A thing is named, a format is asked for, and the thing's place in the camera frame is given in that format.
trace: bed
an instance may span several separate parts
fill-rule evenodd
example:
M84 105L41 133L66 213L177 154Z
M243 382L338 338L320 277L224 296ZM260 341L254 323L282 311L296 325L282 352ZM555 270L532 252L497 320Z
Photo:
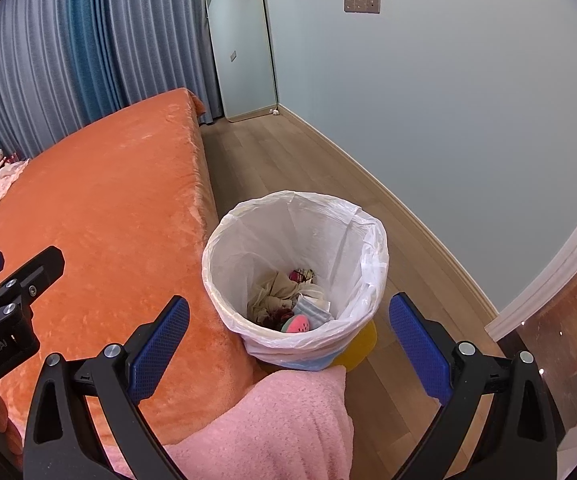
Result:
M0 381L22 431L47 355L87 358L124 342L174 294L187 298L190 325L155 395L140 404L163 444L205 427L261 378L201 280L201 253L217 225L202 112L185 89L124 108L31 160L1 199L0 279L48 245L66 260L63 277L33 306L40 352ZM99 404L91 411L112 444Z

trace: mirror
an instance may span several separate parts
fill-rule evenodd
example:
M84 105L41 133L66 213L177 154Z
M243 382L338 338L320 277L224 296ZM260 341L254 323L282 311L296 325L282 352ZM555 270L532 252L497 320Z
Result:
M206 0L224 115L242 121L277 108L264 0Z

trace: gray curtain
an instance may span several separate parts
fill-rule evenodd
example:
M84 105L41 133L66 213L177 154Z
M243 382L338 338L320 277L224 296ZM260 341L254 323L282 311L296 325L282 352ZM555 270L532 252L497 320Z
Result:
M185 87L222 115L204 0L108 0L111 35L129 102Z
M21 158L85 125L69 62L65 4L0 2L0 144Z

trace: electrical outlet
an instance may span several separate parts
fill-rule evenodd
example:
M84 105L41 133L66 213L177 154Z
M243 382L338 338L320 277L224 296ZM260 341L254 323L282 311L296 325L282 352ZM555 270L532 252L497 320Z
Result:
M355 0L344 0L344 12L355 12Z
M355 12L366 12L367 0L355 0Z
M380 0L367 0L367 10L365 12L371 12L372 14L379 14Z

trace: pink towel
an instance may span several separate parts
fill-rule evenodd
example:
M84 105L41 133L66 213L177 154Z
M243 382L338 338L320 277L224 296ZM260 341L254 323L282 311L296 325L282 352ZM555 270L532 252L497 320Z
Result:
M348 479L353 423L344 407L345 368L275 372L234 408L166 446L189 480ZM116 471L131 476L117 447Z

